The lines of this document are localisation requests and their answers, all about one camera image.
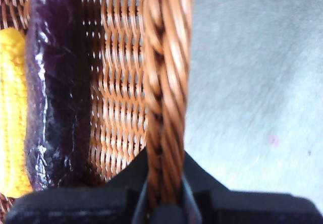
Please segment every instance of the brown wicker weave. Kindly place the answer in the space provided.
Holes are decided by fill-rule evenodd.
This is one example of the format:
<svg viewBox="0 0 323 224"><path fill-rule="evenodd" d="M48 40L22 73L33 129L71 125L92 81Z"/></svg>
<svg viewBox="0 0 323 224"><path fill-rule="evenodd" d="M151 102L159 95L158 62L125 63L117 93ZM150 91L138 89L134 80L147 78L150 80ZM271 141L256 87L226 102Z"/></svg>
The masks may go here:
<svg viewBox="0 0 323 224"><path fill-rule="evenodd" d="M144 148L147 136L151 207L178 203L192 0L82 1L92 76L84 182L107 182ZM28 0L0 2L0 28L27 29ZM14 200L0 198L2 223Z"/></svg>

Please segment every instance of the purple eggplant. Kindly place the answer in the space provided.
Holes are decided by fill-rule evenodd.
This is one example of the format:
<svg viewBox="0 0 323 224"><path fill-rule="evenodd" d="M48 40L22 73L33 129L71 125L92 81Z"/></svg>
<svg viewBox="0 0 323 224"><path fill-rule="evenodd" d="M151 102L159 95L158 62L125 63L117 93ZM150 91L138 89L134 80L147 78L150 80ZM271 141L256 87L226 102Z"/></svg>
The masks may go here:
<svg viewBox="0 0 323 224"><path fill-rule="evenodd" d="M35 191L74 186L90 136L90 65L81 0L31 0L26 38L26 169Z"/></svg>

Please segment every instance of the black plastic base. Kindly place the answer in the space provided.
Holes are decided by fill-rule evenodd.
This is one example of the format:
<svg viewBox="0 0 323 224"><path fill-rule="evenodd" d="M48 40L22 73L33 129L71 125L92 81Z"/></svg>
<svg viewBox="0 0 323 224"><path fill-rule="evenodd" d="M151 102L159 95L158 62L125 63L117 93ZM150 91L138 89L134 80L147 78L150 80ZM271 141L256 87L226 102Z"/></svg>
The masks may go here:
<svg viewBox="0 0 323 224"><path fill-rule="evenodd" d="M147 155L143 150L101 188L61 188L20 198L7 215L6 224L131 223L147 171ZM188 154L184 174L203 223L323 224L321 214L309 200L287 194L230 191ZM165 218L169 223L187 222L180 208L173 206L173 211L170 208L157 209L149 223L161 223Z"/></svg>

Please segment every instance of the black plastic object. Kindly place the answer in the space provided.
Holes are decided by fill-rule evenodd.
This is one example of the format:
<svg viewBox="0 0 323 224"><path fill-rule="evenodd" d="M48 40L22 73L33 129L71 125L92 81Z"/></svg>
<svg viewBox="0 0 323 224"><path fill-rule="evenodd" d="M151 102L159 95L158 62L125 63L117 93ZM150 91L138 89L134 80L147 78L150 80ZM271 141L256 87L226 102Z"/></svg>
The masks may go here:
<svg viewBox="0 0 323 224"><path fill-rule="evenodd" d="M103 220L104 223L131 223L147 170L143 150L102 188L45 190L17 200L7 215L6 224L83 224L103 223ZM285 194L230 191L188 154L184 174L203 223L323 224L321 214L310 201ZM169 223L183 222L184 208L173 207L172 211L169 208L172 206L158 208L147 222L160 223L160 216L167 217Z"/></svg>
<svg viewBox="0 0 323 224"><path fill-rule="evenodd" d="M81 0L31 0L26 40L26 167L34 190L73 186L90 136L90 66Z"/></svg>

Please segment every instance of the corn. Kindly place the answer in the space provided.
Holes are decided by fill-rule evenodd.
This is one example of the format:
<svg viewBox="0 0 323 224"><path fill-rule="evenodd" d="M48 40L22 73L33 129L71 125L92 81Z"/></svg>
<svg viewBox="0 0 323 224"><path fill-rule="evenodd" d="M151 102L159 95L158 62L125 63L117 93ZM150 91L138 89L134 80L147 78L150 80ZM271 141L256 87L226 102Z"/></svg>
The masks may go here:
<svg viewBox="0 0 323 224"><path fill-rule="evenodd" d="M27 90L24 36L0 30L0 192L18 198L32 191L25 172Z"/></svg>

